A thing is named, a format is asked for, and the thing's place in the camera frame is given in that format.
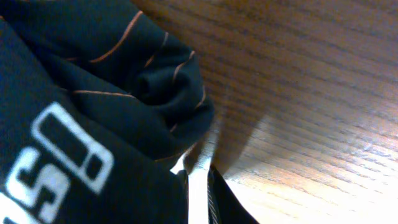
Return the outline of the black printed jersey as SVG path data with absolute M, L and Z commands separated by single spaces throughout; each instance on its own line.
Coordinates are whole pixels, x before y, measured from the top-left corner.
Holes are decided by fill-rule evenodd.
M 213 115 L 131 1 L 1 2 L 2 223 L 182 223 L 171 169 Z

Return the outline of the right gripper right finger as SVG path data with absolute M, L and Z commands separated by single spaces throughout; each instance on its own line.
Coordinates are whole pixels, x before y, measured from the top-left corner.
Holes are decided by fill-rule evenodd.
M 259 224 L 241 205 L 214 165 L 207 175 L 209 224 Z

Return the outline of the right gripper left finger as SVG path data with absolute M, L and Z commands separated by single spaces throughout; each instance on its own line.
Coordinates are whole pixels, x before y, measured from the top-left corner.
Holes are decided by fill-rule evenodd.
M 182 184 L 182 194 L 183 194 L 183 221 L 182 224 L 188 224 L 188 212 L 189 212 L 189 182 L 188 174 L 186 170 L 180 170 L 177 172 L 176 176 L 179 178 Z

